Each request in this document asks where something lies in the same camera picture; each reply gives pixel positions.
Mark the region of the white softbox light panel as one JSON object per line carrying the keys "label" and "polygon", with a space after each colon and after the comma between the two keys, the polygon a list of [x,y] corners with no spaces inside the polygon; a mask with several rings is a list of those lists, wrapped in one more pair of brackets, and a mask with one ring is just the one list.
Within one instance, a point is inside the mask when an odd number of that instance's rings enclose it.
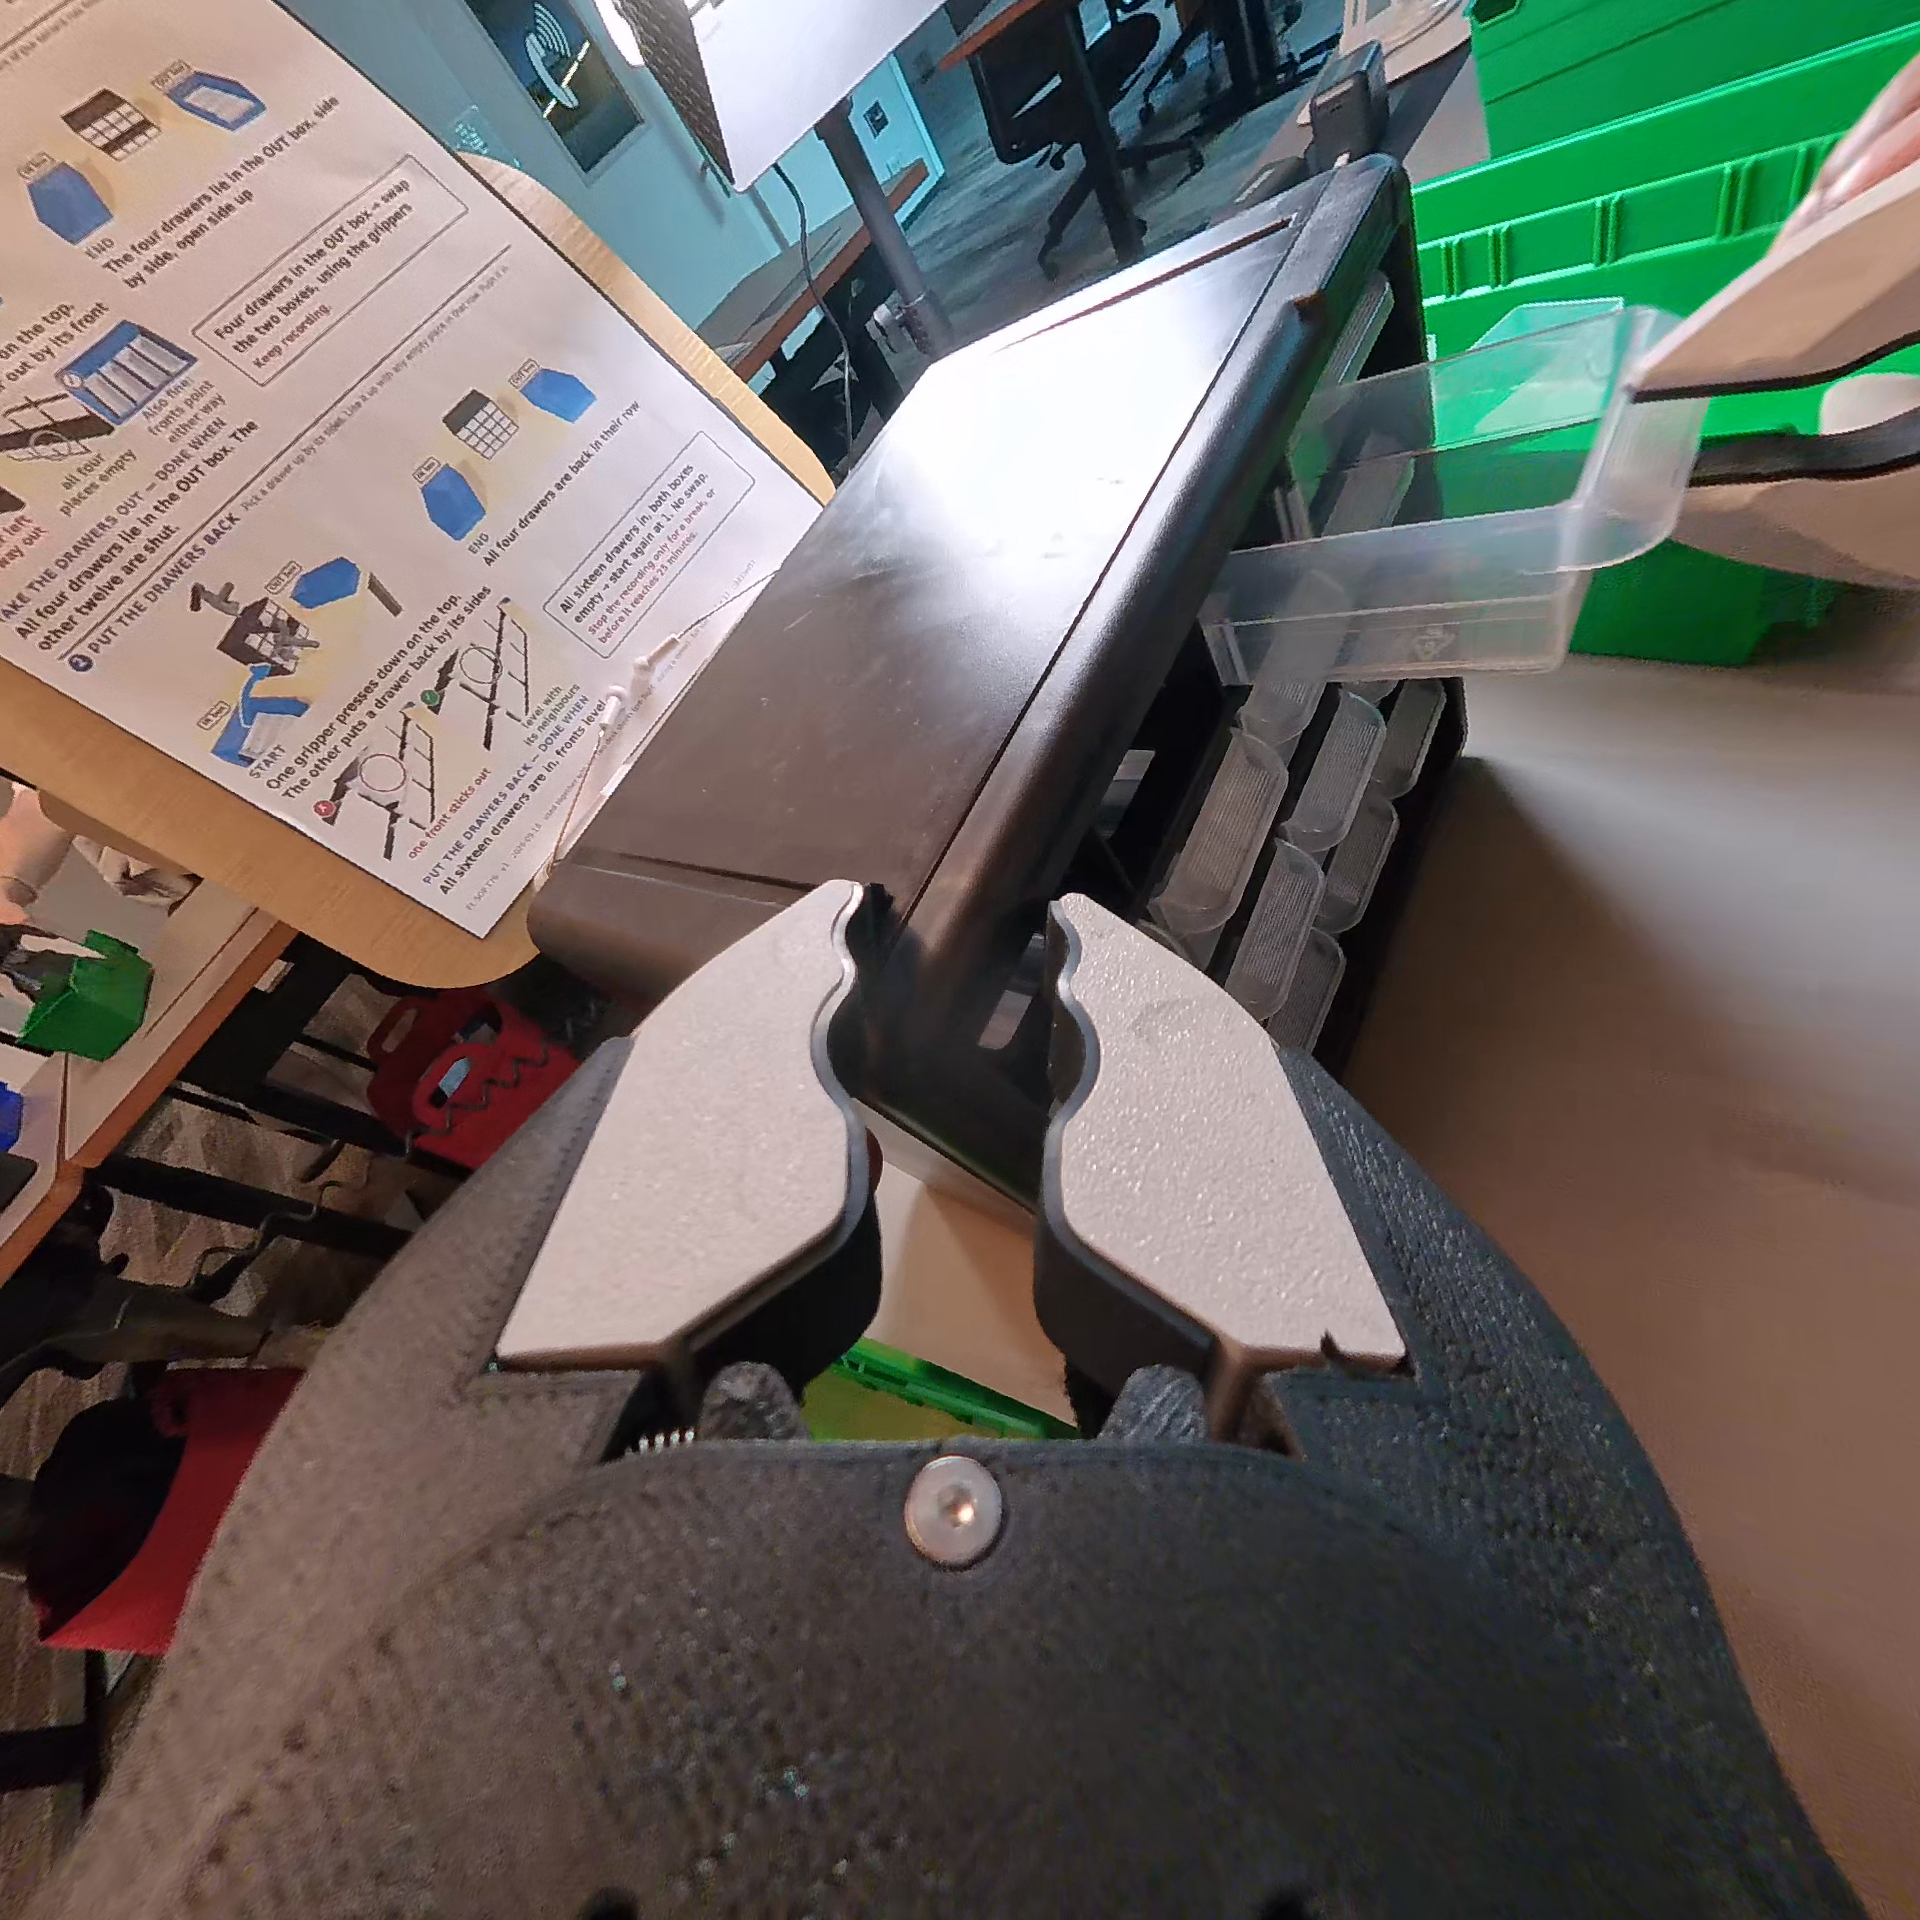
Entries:
{"label": "white softbox light panel", "polygon": [[754,184],[807,133],[849,184],[873,184],[854,89],[937,1],[601,1],[616,48],[648,70],[733,184]]}

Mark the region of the grid of clear drawers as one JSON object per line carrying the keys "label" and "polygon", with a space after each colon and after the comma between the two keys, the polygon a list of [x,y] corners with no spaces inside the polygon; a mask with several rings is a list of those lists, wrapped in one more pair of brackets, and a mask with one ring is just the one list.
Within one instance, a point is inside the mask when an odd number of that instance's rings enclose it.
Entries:
{"label": "grid of clear drawers", "polygon": [[1342,1071],[1469,740],[1466,700],[1453,680],[1280,668],[1237,637],[1224,596],[1200,632],[1233,719],[1142,931],[1280,1048]]}

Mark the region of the dark wall sign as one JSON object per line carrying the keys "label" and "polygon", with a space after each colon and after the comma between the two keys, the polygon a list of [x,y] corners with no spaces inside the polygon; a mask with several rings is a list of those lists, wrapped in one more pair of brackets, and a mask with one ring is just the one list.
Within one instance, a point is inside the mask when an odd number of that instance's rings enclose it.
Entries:
{"label": "dark wall sign", "polygon": [[499,4],[494,36],[584,174],[592,175],[640,133],[638,104],[571,4]]}

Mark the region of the red plastic object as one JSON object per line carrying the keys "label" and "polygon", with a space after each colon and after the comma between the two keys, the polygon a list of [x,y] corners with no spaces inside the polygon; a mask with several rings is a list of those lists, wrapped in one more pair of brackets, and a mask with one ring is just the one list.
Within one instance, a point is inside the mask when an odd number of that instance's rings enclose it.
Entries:
{"label": "red plastic object", "polygon": [[177,1367],[62,1428],[33,1477],[18,1549],[42,1645],[169,1653],[237,1489],[303,1379]]}

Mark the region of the small green bin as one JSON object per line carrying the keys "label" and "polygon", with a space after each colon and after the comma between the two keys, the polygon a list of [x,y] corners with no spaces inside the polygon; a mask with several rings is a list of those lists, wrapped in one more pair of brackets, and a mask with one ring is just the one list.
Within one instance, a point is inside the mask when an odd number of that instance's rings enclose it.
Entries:
{"label": "small green bin", "polygon": [[24,1047],[102,1065],[145,1023],[154,965],[103,931],[66,942],[26,928],[7,949],[5,980],[29,998],[18,1031]]}

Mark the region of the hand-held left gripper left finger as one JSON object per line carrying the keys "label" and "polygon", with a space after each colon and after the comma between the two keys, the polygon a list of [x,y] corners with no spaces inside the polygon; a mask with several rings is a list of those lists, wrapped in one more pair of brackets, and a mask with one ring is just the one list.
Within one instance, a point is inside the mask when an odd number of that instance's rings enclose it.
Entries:
{"label": "hand-held left gripper left finger", "polygon": [[880,1304],[869,1129],[833,1061],[869,891],[827,880],[630,1051],[497,1341],[514,1371],[824,1373]]}

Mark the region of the clear plastic drawer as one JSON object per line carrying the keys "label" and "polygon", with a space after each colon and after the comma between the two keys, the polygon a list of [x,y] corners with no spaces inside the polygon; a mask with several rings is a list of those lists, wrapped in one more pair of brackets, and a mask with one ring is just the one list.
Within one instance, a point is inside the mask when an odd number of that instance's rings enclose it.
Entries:
{"label": "clear plastic drawer", "polygon": [[1559,664],[1593,573],[1667,541],[1704,397],[1642,397],[1680,319],[1526,304],[1474,347],[1323,384],[1287,447],[1287,539],[1227,556],[1200,611],[1242,685]]}

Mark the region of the black drawer cabinet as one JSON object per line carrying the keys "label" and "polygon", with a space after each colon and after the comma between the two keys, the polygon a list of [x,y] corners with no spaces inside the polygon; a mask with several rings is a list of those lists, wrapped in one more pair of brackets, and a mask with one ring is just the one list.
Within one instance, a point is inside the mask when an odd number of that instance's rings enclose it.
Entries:
{"label": "black drawer cabinet", "polygon": [[1360,157],[939,360],[541,884],[541,953],[655,1006],[872,884],[858,1094],[1033,1204],[1049,904],[1205,968],[1259,886],[1323,694],[1253,693],[1208,601],[1306,537],[1329,369],[1422,364],[1415,260]]}

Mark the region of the person's right hand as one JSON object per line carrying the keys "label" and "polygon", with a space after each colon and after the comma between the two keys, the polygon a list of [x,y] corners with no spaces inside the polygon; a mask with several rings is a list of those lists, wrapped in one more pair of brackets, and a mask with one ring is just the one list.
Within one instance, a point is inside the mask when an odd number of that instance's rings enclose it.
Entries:
{"label": "person's right hand", "polygon": [[1897,175],[1919,156],[1919,63],[1896,75],[1841,137],[1823,161],[1798,216],[1815,219],[1824,208],[1864,193]]}

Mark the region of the black light stand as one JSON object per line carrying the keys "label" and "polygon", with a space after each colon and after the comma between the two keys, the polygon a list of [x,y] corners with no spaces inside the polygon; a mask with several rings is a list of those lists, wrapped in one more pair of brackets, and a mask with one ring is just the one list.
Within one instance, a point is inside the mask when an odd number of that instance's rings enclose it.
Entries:
{"label": "black light stand", "polygon": [[[866,360],[889,365],[888,353],[903,350],[937,360],[959,347],[959,335],[903,229],[902,206],[920,189],[912,184],[896,196],[891,179],[880,168],[899,137],[865,129],[863,104],[859,94],[851,92],[827,107],[814,129],[774,167],[770,179],[799,219],[807,294],[822,309],[849,372],[875,389],[882,376],[866,369]],[[814,219],[801,189],[799,164],[809,156],[827,159],[847,189],[854,227],[835,246],[827,245],[827,221]]]}

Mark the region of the white instruction sheet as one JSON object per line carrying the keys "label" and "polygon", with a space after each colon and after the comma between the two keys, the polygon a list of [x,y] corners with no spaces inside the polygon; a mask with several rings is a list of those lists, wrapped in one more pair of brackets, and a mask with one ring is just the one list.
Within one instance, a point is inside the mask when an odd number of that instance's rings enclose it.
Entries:
{"label": "white instruction sheet", "polygon": [[487,937],[819,503],[279,4],[5,4],[5,661]]}

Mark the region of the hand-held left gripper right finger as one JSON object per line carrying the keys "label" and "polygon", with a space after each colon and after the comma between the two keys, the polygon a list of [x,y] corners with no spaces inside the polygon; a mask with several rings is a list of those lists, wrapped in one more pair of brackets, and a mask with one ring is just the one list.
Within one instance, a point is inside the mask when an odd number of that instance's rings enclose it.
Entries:
{"label": "hand-held left gripper right finger", "polygon": [[1227,1437],[1273,1373],[1393,1376],[1409,1337],[1303,1091],[1211,976],[1091,896],[1047,911],[1037,1308],[1102,1396],[1198,1382]]}

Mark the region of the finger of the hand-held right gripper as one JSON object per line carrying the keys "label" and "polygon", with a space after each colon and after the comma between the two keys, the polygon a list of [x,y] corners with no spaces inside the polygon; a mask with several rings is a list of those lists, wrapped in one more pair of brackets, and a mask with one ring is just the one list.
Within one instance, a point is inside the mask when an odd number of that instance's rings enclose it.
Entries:
{"label": "finger of the hand-held right gripper", "polygon": [[1705,441],[1673,532],[1729,559],[1814,579],[1914,579],[1919,387],[1838,381],[1815,431]]}
{"label": "finger of the hand-held right gripper", "polygon": [[1651,350],[1647,400],[1792,391],[1915,341],[1919,156],[1897,175],[1792,215],[1766,259]]}

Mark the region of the wood-edged side table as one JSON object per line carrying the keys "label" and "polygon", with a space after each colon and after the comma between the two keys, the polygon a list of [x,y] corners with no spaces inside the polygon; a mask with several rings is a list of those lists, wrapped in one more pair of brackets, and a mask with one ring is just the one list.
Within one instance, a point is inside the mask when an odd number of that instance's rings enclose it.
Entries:
{"label": "wood-edged side table", "polygon": [[126,1141],[296,934],[291,923],[208,880],[166,920],[152,955],[146,1017],[135,1036],[105,1063],[54,1063],[49,1141],[26,1144],[37,1171],[2,1215],[5,1280],[80,1195],[86,1174]]}

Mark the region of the wooden sheet board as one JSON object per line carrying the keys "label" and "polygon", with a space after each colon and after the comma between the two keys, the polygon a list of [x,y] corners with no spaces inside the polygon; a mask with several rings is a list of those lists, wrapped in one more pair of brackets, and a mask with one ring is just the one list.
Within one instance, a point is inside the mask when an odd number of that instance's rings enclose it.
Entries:
{"label": "wooden sheet board", "polygon": [[[819,503],[833,499],[831,473],[806,441],[558,193],[503,159],[469,152],[465,164],[806,492]],[[526,926],[533,894],[521,894],[487,937],[474,937],[13,661],[2,661],[2,764],[79,836],[194,873],[400,983],[472,987],[535,955]]]}

